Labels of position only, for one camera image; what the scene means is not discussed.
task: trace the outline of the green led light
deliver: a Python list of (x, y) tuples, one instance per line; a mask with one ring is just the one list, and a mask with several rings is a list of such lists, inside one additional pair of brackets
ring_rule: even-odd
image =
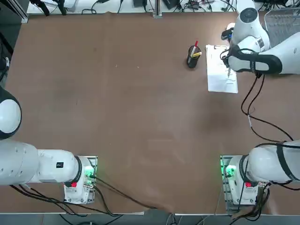
[(234, 166), (234, 165), (228, 165), (226, 167), (226, 173), (227, 173), (227, 175), (234, 176), (235, 170), (236, 170), (236, 166)]

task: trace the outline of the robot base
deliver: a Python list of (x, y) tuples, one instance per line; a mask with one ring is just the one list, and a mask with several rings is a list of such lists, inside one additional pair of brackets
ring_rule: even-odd
[(245, 186), (240, 201), (240, 194), (244, 183), (239, 171), (241, 157), (233, 155), (221, 155), (220, 157), (223, 191), (228, 214), (234, 214), (238, 211), (239, 202), (240, 209), (245, 206), (254, 205), (258, 192), (258, 186)]
[(64, 185), (64, 200), (74, 204), (89, 204), (95, 201), (95, 180), (90, 175), (97, 175), (97, 156), (78, 156), (82, 163), (82, 174), (75, 187)]

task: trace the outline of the white paper sheet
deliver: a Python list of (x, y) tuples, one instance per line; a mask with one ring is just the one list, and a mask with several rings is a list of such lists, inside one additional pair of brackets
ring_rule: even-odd
[(228, 68), (220, 59), (220, 54), (227, 46), (207, 45), (206, 66), (208, 91), (238, 93), (236, 73), (231, 69), (228, 77)]

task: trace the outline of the electronic device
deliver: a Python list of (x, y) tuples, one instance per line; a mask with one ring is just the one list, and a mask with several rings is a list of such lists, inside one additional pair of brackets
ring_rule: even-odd
[(134, 7), (146, 7), (147, 0), (133, 0)]
[(179, 4), (179, 0), (163, 0), (168, 9), (174, 8)]

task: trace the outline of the floor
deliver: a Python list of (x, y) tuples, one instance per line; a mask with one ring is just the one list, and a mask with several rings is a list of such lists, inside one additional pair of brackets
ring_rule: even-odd
[[(21, 5), (26, 10), (29, 0), (20, 0)], [(7, 10), (5, 6), (0, 3), (0, 31), (7, 38), (8, 42), (12, 47), (15, 46), (19, 29), (21, 26), (21, 20), (12, 12)], [(164, 225), (169, 214), (160, 210), (149, 210), (145, 212), (144, 216), (140, 215), (124, 215), (122, 218), (114, 221), (113, 225)], [(76, 217), (76, 216), (64, 216), (70, 223), (76, 225), (80, 222), (93, 221), (98, 225), (103, 225), (113, 218), (107, 215), (94, 214), (88, 215), (87, 217)], [(196, 225), (201, 220), (201, 216), (184, 216), (180, 224), (181, 225)], [(0, 215), (1, 225), (67, 225), (59, 215), (56, 214), (30, 214), (30, 215)], [(300, 217), (297, 216), (262, 216), (255, 222), (257, 225), (298, 225)], [(230, 218), (227, 216), (210, 216), (205, 220), (207, 225), (228, 225)], [(247, 225), (251, 222), (241, 219), (236, 222), (237, 225)]]

